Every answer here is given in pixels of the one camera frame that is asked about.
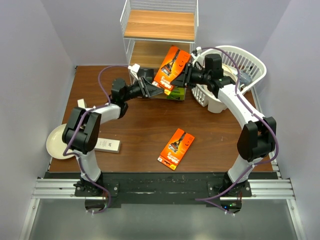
white wall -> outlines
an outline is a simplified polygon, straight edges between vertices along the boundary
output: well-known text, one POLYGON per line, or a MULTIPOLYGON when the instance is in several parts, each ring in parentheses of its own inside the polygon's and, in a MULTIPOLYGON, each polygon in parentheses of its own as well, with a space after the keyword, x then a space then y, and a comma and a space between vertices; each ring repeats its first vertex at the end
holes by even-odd
POLYGON ((125 0, 41 0, 75 65, 126 64, 120 17, 125 0))
POLYGON ((320 2, 291 0, 260 59, 263 113, 274 116, 282 175, 291 178, 309 240, 319 239, 320 2))
MULTIPOLYGON (((41 1, 75 65, 126 64, 120 26, 125 0, 41 1)), ((236 45, 259 55, 290 0, 198 2, 198 46, 236 45)))
POLYGON ((0 1, 0 239, 16 240, 73 65, 40 0, 0 1))
POLYGON ((198 0, 196 45, 233 45, 259 56, 290 0, 198 0))

cardboard box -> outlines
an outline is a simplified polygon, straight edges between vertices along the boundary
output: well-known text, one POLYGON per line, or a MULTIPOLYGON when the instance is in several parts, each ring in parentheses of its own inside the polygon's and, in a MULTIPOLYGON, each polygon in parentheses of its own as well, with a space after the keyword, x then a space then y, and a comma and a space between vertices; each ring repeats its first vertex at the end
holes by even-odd
POLYGON ((154 77, 153 85, 163 88, 166 95, 170 95, 174 86, 171 82, 178 77, 189 62, 190 54, 172 46, 165 56, 160 69, 154 77))
POLYGON ((118 154, 120 150, 120 141, 98 137, 94 150, 118 154))
POLYGON ((194 136, 178 128, 157 160, 175 170, 194 139, 194 136))
POLYGON ((184 87, 175 87, 169 95, 164 93, 155 95, 151 97, 152 99, 168 99, 168 100, 176 100, 183 101, 186 99, 187 90, 184 87))

wooden shelf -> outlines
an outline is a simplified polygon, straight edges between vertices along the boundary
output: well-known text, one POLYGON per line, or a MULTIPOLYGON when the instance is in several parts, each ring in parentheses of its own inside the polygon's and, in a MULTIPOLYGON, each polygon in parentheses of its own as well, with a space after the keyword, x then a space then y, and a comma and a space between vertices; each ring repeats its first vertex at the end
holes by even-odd
POLYGON ((125 38, 195 41, 195 16, 188 12, 131 10, 125 38))
POLYGON ((134 44, 130 65, 139 64, 144 68, 158 69, 172 45, 187 53, 190 51, 189 43, 138 40, 134 44))

brown tabletop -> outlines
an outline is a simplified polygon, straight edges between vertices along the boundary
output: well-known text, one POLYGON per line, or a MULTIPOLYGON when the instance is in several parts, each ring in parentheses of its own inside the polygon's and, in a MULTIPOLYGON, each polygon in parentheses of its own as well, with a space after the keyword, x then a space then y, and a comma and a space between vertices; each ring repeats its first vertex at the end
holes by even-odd
MULTIPOLYGON (((78 99, 88 107, 107 102, 98 84, 98 74, 104 66, 79 66, 68 99, 62 123, 66 123, 78 99)), ((108 69, 101 80, 108 93, 112 81, 123 78, 128 83, 124 67, 108 69)), ((251 92, 245 94, 254 105, 251 92)), ((126 115, 100 126, 100 138, 121 141, 119 153, 96 151, 103 172, 172 172, 157 158, 174 132, 180 128, 195 136, 195 140, 176 168, 176 172, 226 172, 235 162, 237 141, 241 128, 227 109, 211 113, 194 99, 188 89, 185 101, 136 98, 128 101, 126 115)), ((52 159, 50 172, 79 172, 74 157, 52 159)), ((272 171, 271 164, 263 164, 254 171, 272 171)))

white dish rack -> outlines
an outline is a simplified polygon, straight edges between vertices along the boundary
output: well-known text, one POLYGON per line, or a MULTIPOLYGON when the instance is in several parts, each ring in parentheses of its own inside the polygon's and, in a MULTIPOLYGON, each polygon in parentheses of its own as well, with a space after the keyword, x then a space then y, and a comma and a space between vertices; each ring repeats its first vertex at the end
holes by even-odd
MULTIPOLYGON (((256 56, 251 54, 250 52, 236 46, 229 46, 229 45, 222 45, 217 46, 217 48, 224 50, 227 52, 232 59, 235 61, 235 63, 238 65, 240 70, 243 70, 246 72, 252 79, 252 83, 248 86, 245 86, 241 93, 244 95, 247 91, 249 91, 255 84, 257 84, 259 81, 261 81, 266 73, 267 68, 265 64, 258 59, 256 56)), ((235 66, 231 62, 231 60, 223 54, 221 51, 215 50, 215 49, 208 49, 202 52, 202 54, 220 54, 222 57, 222 63, 227 65, 226 68, 229 67, 231 69, 233 74, 237 74, 235 66)), ((219 99, 217 99, 210 91, 208 91, 207 86, 197 84, 196 87, 192 89, 192 94, 194 98, 198 101, 198 103, 206 107, 208 106, 208 111, 211 113, 221 113, 223 110, 227 109, 227 106, 222 103, 219 99)))

